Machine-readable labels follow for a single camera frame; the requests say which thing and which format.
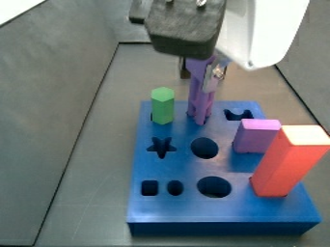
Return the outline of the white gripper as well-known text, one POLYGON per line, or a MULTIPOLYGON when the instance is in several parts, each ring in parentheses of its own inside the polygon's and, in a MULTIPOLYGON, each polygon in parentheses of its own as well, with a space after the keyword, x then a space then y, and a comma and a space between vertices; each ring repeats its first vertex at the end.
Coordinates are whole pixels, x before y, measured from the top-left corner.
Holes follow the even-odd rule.
MULTIPOLYGON (((227 0, 153 0, 144 26, 156 51, 185 58, 204 60, 213 52, 224 18, 227 0)), ((201 82, 201 91, 216 91, 224 79, 219 64, 208 65, 201 82)))

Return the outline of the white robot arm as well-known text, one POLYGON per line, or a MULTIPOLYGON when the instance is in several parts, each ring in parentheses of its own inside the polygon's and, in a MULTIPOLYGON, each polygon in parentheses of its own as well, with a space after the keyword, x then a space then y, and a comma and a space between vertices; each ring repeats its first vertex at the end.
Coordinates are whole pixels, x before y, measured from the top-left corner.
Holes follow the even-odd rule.
POLYGON ((243 69, 274 65, 294 40, 310 0, 153 0, 144 26, 156 51, 243 69))

